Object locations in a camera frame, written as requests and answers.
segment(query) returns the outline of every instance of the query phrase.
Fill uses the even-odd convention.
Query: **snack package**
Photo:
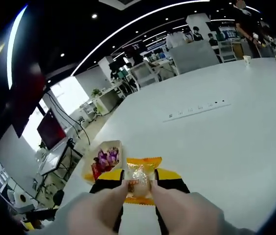
[[[125,180],[129,180],[129,193],[125,202],[142,205],[154,205],[150,192],[150,180],[154,180],[154,170],[160,165],[161,157],[127,159]]]

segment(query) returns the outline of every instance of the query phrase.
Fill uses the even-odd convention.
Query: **floor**
[[[90,123],[85,128],[85,131],[86,131],[87,135],[89,136],[90,142],[93,141],[93,139],[99,133],[99,131],[104,126],[106,121],[113,114],[114,110],[105,116],[97,117],[97,119],[95,121]],[[83,131],[81,131],[79,133],[79,136],[81,139],[85,138],[84,135],[85,135],[85,133]],[[62,163],[65,167],[68,167],[71,164],[72,167],[70,168],[69,173],[67,173],[66,169],[59,169],[59,170],[55,171],[54,173],[51,173],[47,176],[47,178],[45,180],[46,188],[43,188],[42,191],[37,196],[37,200],[40,202],[39,207],[52,208],[54,206],[54,203],[52,200],[53,195],[56,193],[57,190],[64,188],[66,182],[65,182],[65,180],[63,180],[63,178],[65,177],[65,174],[66,174],[65,179],[68,180],[70,174],[74,171],[74,168],[77,165],[78,161],[79,161],[78,156],[73,154],[73,158],[71,160],[70,154],[68,154],[64,157]]]

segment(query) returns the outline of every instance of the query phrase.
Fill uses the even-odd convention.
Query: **person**
[[[260,54],[257,47],[264,43],[264,38],[257,24],[257,19],[247,10],[245,1],[233,0],[232,3],[232,15],[235,19],[237,31],[247,39],[253,57],[259,58]]]
[[[184,33],[176,30],[169,31],[166,36],[166,47],[168,49],[186,45],[191,42],[192,39],[188,38]]]
[[[213,34],[209,33],[208,37],[210,38],[210,40],[208,41],[210,43],[211,46],[217,46],[217,40],[214,39]]]
[[[199,28],[197,26],[194,26],[194,28],[193,28],[193,40],[194,41],[201,41],[201,40],[203,40],[203,37],[199,33]]]

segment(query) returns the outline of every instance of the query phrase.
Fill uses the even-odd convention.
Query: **white shirt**
[[[167,48],[175,48],[187,44],[188,38],[182,32],[175,32],[166,36]]]

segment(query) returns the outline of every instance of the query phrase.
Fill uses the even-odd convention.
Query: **ceiling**
[[[41,9],[41,22],[43,22],[40,25],[38,39],[38,62],[42,72],[50,79],[50,85],[55,84],[68,77],[95,47],[116,30],[151,11],[184,1],[141,0],[122,11],[98,0],[88,0],[87,5],[78,0],[70,0],[69,4],[67,1],[57,1],[56,4],[53,1],[34,1],[31,4]],[[197,11],[196,13],[207,13],[211,19],[222,19],[225,15],[230,18],[229,2],[230,0],[211,0],[210,2],[188,3],[167,8],[142,18],[99,47],[78,69],[76,74],[92,67],[96,64],[94,61],[97,62],[104,56],[111,55],[116,49],[131,40],[146,39],[167,29],[186,24],[186,17],[195,14],[195,11]],[[253,1],[246,0],[246,2],[249,6],[261,9]],[[13,5],[10,2],[10,4],[5,3],[0,7],[0,32],[24,6],[25,2],[13,3]],[[96,19],[92,18],[94,13],[98,15]],[[50,76],[52,72],[67,65],[71,65],[68,70],[62,70],[61,73]],[[1,103],[4,104],[5,96],[0,95],[0,99]],[[0,138],[5,128],[10,125],[8,121],[2,123],[4,124],[1,125],[2,127],[0,126]]]

